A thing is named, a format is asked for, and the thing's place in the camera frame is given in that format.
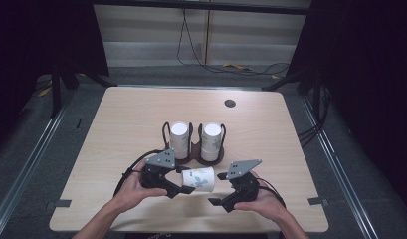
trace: black cable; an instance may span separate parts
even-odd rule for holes
[[[314,127],[310,128],[309,130],[299,133],[299,136],[302,136],[302,135],[305,135],[310,132],[309,135],[300,139],[300,142],[303,142],[304,140],[307,139],[307,141],[302,145],[302,148],[307,146],[315,138],[315,136],[323,128],[324,122],[326,121],[327,112],[328,112],[329,104],[330,104],[330,100],[331,100],[330,93],[326,90],[326,87],[323,87],[323,98],[322,99],[323,99],[323,103],[324,103],[324,112],[323,112],[323,116],[321,117],[319,123],[317,125],[315,125]]]
[[[258,73],[258,72],[253,72],[253,71],[249,71],[249,72],[239,72],[239,71],[228,71],[228,70],[224,70],[224,69],[219,69],[216,67],[211,67],[211,66],[207,66],[207,65],[203,65],[202,63],[200,63],[196,52],[194,50],[194,46],[193,46],[193,41],[191,40],[191,35],[190,35],[190,31],[188,29],[188,23],[187,23],[187,19],[185,16],[185,9],[182,9],[182,14],[183,14],[183,21],[182,21],[182,26],[181,26],[181,34],[180,34],[180,38],[179,38],[179,43],[178,43],[178,49],[177,49],[177,59],[178,62],[181,63],[184,66],[200,66],[203,69],[211,72],[211,73],[231,73],[231,74],[236,74],[236,75],[240,75],[240,76],[247,76],[247,77],[252,77],[252,76],[258,76],[258,75],[274,75],[274,74],[279,74],[284,72],[288,67],[289,67],[289,63],[274,63],[269,65],[264,71]],[[187,34],[188,34],[188,39],[191,45],[191,50],[193,52],[194,58],[197,61],[198,64],[186,64],[184,62],[181,61],[181,59],[179,58],[179,52],[181,49],[181,42],[182,42],[182,36],[183,36],[183,31],[184,31],[184,26],[187,30]],[[286,65],[283,69],[281,69],[280,71],[277,72],[273,72],[273,73],[267,73],[267,71],[273,67],[273,66],[277,66],[277,65]]]
[[[265,179],[263,179],[263,178],[260,178],[260,177],[258,177],[258,178],[256,178],[256,179],[262,180],[262,181],[266,182],[266,183],[270,186],[270,187],[259,186],[259,189],[267,190],[267,191],[271,192],[272,194],[274,194],[275,197],[278,199],[278,201],[280,201],[281,204],[282,204],[285,208],[287,208],[284,199],[282,198],[282,196],[280,195],[280,193],[277,191],[277,189],[275,189],[275,187],[274,187],[270,182],[268,182],[267,180],[265,180]]]
[[[113,196],[116,196],[116,195],[119,193],[119,191],[121,190],[123,184],[125,183],[125,181],[129,178],[129,176],[130,176],[133,172],[139,172],[139,171],[137,171],[137,170],[134,170],[134,168],[135,168],[145,157],[147,157],[147,156],[149,156],[149,155],[151,155],[151,154],[154,154],[154,153],[160,153],[160,152],[162,152],[162,151],[163,151],[163,150],[155,149],[155,150],[152,150],[152,151],[149,151],[149,152],[145,153],[145,154],[142,155],[140,158],[138,158],[138,159],[132,164],[132,166],[129,167],[129,168],[125,171],[125,173],[122,174],[122,178],[121,178],[121,180],[119,181],[118,185],[116,186],[116,189],[115,189],[115,192],[113,193]]]

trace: black dot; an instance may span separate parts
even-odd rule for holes
[[[233,108],[236,105],[236,103],[233,100],[226,100],[225,101],[225,106],[228,108]]]

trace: metal frame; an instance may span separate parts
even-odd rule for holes
[[[201,86],[164,86],[164,85],[118,85],[123,88],[162,88],[162,89],[187,89],[187,90],[230,90],[244,92],[260,92],[256,87],[201,87]]]
[[[67,105],[71,101],[74,95],[74,91],[70,91],[68,98],[66,99],[63,107],[60,111],[48,122],[48,125],[45,128],[45,131],[42,133],[38,143],[27,159],[24,167],[20,171],[20,174],[17,176],[11,188],[8,190],[4,199],[0,203],[0,235],[4,230],[7,222],[13,213],[15,207],[17,206],[20,198],[27,187],[27,184],[30,181],[30,178],[33,176],[33,173],[36,170],[36,167],[39,165],[39,162],[44,154],[46,148],[48,147],[49,142],[51,141],[55,131],[60,124],[61,119],[64,116]]]
[[[200,1],[158,1],[158,0],[74,0],[76,3],[92,3],[98,5],[136,6],[156,8],[179,8],[197,10],[217,10],[229,12],[276,13],[289,15],[335,14],[334,10],[319,10],[297,7],[280,7],[269,5],[214,3]]]
[[[308,115],[308,118],[313,126],[317,125],[317,120],[315,117],[315,112],[313,107],[307,97],[303,98],[303,104],[305,106],[305,111]],[[354,214],[355,220],[358,223],[358,226],[361,229],[364,238],[368,239],[377,239],[378,236],[376,231],[373,228],[373,225],[370,221],[370,218],[367,214],[367,211],[364,209],[361,204],[354,188],[352,187],[351,182],[349,181],[348,176],[345,173],[342,165],[340,164],[339,158],[336,154],[336,151],[333,149],[332,144],[330,143],[326,132],[321,129],[318,132],[318,140],[320,141],[321,146],[323,147],[324,153],[329,160],[330,167],[333,170],[333,173],[336,176],[336,179],[339,183],[339,186],[345,196],[346,201],[348,202],[349,208]]]

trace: metal rail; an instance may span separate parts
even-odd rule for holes
[[[308,114],[311,124],[315,126],[317,124],[317,120],[315,119],[313,107],[310,101],[308,100],[308,98],[303,98],[303,103],[305,105],[305,111]],[[323,147],[327,159],[329,160],[330,166],[336,176],[340,188],[342,189],[343,195],[345,196],[345,199],[348,202],[348,205],[352,213],[354,214],[355,220],[357,221],[358,226],[360,227],[361,232],[364,235],[364,238],[377,239],[378,236],[373,228],[373,225],[370,221],[367,211],[361,204],[354,188],[352,187],[351,182],[348,179],[348,176],[345,173],[345,170],[340,164],[336,151],[333,149],[330,140],[326,135],[326,132],[323,129],[321,129],[317,137],[318,140],[320,141],[321,146]]]
[[[70,91],[68,98],[65,100],[63,107],[58,111],[58,113],[48,122],[45,131],[42,133],[38,143],[27,159],[23,169],[17,176],[11,188],[8,190],[4,199],[0,203],[0,235],[4,230],[11,214],[13,213],[15,207],[17,206],[20,198],[30,181],[30,178],[35,172],[36,167],[44,154],[49,142],[51,141],[58,125],[60,124],[61,118],[63,117],[67,105],[71,101],[74,95],[74,91]]]

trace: black curtain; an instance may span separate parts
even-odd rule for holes
[[[353,1],[324,79],[352,133],[407,205],[407,1]]]
[[[66,74],[78,71],[74,64],[108,76],[93,5],[0,0],[0,141],[56,62]]]

